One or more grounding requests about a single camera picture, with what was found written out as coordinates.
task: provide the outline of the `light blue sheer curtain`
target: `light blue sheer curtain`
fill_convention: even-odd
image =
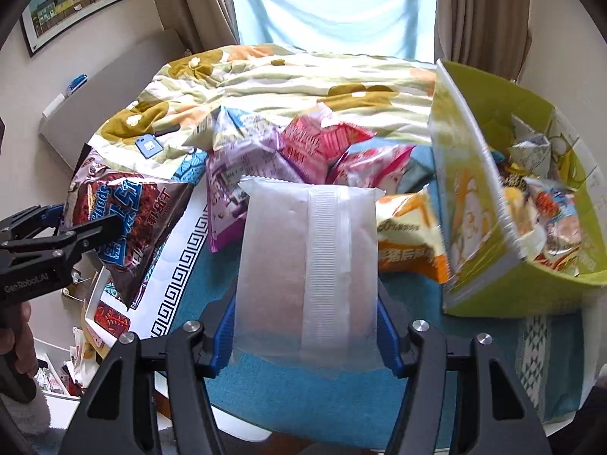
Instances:
[[[234,0],[241,44],[434,62],[436,0]]]

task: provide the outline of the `pink snack bag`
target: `pink snack bag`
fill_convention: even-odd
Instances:
[[[389,145],[344,154],[327,177],[327,184],[380,188],[394,195],[406,173],[415,145]]]
[[[293,118],[281,135],[285,146],[280,153],[304,182],[324,184],[329,167],[348,147],[373,138],[374,133],[344,122],[321,128],[319,118],[301,115]]]
[[[263,176],[293,183],[303,180],[278,150],[276,130],[232,142],[206,159],[207,198],[211,252],[242,237],[249,197],[238,186],[241,177]]]

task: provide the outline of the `green storage bin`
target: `green storage bin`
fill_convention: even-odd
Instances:
[[[563,114],[503,78],[438,62],[429,127],[451,280],[443,309],[462,317],[565,313],[607,284],[607,182]],[[517,115],[553,145],[562,180],[577,189],[583,231],[580,275],[527,261],[488,145],[508,152]]]

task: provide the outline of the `beige curtain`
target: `beige curtain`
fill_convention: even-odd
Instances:
[[[437,0],[436,59],[517,78],[531,44],[529,0]]]
[[[154,0],[165,29],[193,52],[236,44],[232,0]]]

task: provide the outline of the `orange snack bag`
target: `orange snack bag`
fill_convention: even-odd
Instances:
[[[414,271],[444,284],[449,266],[427,188],[375,204],[379,271]]]

